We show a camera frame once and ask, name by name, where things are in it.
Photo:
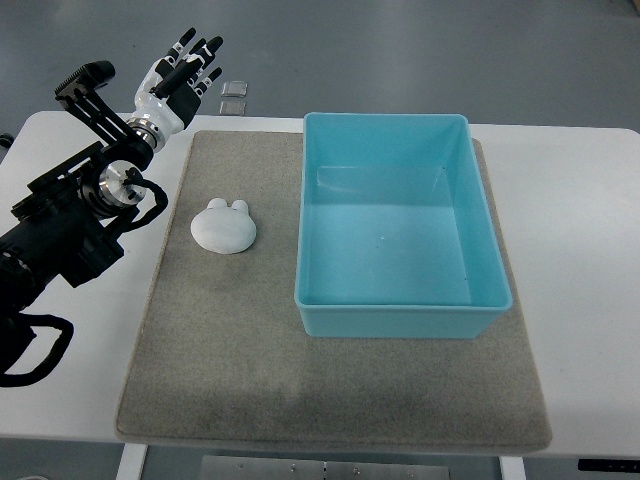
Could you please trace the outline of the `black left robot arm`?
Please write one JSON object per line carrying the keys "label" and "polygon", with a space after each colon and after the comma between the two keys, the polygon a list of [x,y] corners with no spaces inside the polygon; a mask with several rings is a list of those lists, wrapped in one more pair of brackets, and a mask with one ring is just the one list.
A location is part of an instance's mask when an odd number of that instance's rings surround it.
{"label": "black left robot arm", "polygon": [[30,182],[30,195],[11,209],[17,225],[1,237],[4,388],[43,380],[73,337],[70,321],[26,308],[56,277],[77,287],[100,276],[124,255],[119,237],[168,206],[164,190],[142,175],[153,158],[147,137],[97,93],[114,75],[110,62],[92,62],[55,89],[64,109],[100,139]]}

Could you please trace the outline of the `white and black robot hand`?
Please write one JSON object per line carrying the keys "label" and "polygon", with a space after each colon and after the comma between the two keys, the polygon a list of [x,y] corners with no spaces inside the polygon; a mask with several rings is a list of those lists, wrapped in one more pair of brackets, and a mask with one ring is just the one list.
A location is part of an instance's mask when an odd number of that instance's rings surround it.
{"label": "white and black robot hand", "polygon": [[222,73],[210,65],[223,39],[197,40],[195,36],[194,28],[187,30],[151,66],[134,96],[135,110],[127,125],[155,153],[190,125],[203,95]]}

